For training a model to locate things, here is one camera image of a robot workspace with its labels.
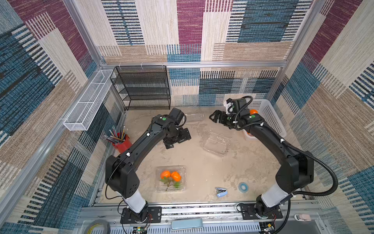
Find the clear clamshell container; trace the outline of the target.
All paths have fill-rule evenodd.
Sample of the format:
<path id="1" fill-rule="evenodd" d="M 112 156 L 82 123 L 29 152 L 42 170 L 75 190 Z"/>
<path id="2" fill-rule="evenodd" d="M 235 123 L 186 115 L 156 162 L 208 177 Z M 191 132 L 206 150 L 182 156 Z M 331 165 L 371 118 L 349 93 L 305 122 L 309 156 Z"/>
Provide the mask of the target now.
<path id="1" fill-rule="evenodd" d="M 156 192 L 179 192 L 187 187 L 185 166 L 157 167 L 155 176 Z"/>
<path id="2" fill-rule="evenodd" d="M 204 120 L 204 114 L 203 113 L 192 113 L 192 114 L 186 114 L 187 122 L 199 122 Z"/>
<path id="3" fill-rule="evenodd" d="M 212 130 L 205 131 L 201 136 L 201 147 L 203 150 L 218 157 L 225 157 L 231 145 L 231 137 Z"/>

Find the orange pair with leaves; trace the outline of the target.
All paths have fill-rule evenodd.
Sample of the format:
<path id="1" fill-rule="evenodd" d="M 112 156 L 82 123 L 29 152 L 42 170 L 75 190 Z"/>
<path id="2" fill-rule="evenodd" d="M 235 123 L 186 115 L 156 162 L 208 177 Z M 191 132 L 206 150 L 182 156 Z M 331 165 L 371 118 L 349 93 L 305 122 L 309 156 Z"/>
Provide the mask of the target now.
<path id="1" fill-rule="evenodd" d="M 251 115 L 258 114 L 258 111 L 255 110 L 255 109 L 250 109 L 250 114 L 251 114 Z"/>

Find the clear clamshell container front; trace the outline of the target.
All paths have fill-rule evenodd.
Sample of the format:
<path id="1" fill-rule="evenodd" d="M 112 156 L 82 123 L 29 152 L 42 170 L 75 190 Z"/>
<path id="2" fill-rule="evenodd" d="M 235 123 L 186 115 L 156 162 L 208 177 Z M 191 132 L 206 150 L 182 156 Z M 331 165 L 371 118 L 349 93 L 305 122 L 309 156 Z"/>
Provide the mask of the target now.
<path id="1" fill-rule="evenodd" d="M 187 187 L 185 166 L 157 167 L 155 176 L 156 192 L 179 192 Z"/>

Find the white plastic perforated basket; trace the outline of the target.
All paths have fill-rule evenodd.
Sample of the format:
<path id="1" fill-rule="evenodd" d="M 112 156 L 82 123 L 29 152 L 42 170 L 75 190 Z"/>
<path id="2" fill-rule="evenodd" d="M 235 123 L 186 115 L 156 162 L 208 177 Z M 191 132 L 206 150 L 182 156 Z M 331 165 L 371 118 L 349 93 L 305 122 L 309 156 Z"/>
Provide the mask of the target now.
<path id="1" fill-rule="evenodd" d="M 265 119 L 268 125 L 272 127 L 281 137 L 286 137 L 286 130 L 270 101 L 266 99 L 255 98 L 247 106 L 247 109 L 248 111 L 243 111 L 245 114 L 249 114 L 250 110 L 256 110 L 258 114 Z"/>

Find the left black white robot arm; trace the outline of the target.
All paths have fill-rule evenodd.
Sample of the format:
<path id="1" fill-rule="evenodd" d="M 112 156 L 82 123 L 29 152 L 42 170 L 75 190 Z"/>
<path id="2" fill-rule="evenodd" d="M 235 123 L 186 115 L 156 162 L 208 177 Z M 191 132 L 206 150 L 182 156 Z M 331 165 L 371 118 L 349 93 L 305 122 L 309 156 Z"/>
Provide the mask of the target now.
<path id="1" fill-rule="evenodd" d="M 157 115 L 152 118 L 144 134 L 132 146 L 119 156 L 110 156 L 105 164 L 105 183 L 117 192 L 128 208 L 123 209 L 121 223 L 128 218 L 134 222 L 144 222 L 150 217 L 149 205 L 141 196 L 138 187 L 140 180 L 136 174 L 147 154 L 162 141 L 166 149 L 191 139 L 182 121 L 186 115 L 173 108 L 168 115 Z"/>

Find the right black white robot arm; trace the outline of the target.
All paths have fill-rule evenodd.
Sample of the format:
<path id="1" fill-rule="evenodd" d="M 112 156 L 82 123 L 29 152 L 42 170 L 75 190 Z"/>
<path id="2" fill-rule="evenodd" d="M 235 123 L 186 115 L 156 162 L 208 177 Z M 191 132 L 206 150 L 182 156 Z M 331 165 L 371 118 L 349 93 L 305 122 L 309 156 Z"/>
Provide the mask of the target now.
<path id="1" fill-rule="evenodd" d="M 292 194 L 304 188 L 314 180 L 314 162 L 289 146 L 284 145 L 277 134 L 259 114 L 245 111 L 235 118 L 235 114 L 226 114 L 216 110 L 209 116 L 215 123 L 221 123 L 229 129 L 243 128 L 258 139 L 277 159 L 280 168 L 276 173 L 276 183 L 256 198 L 255 211 L 259 218 L 267 218 L 279 205 L 292 197 Z"/>

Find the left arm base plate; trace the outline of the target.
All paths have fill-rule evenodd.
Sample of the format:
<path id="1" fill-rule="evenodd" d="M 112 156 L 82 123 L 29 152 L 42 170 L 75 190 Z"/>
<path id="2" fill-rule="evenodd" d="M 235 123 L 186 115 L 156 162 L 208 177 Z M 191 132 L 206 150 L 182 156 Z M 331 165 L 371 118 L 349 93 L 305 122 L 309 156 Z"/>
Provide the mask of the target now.
<path id="1" fill-rule="evenodd" d="M 135 223 L 160 223 L 162 215 L 162 207 L 145 206 L 140 213 L 132 211 L 130 208 L 124 208 L 121 214 L 121 224 L 135 224 Z"/>

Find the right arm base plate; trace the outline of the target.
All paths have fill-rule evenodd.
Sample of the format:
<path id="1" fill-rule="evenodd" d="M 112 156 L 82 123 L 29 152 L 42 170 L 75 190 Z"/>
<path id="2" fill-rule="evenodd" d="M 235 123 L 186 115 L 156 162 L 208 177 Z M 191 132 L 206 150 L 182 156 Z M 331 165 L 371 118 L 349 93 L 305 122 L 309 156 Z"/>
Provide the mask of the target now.
<path id="1" fill-rule="evenodd" d="M 236 208 L 242 214 L 244 220 L 283 218 L 279 206 L 268 208 L 261 203 L 239 203 Z"/>

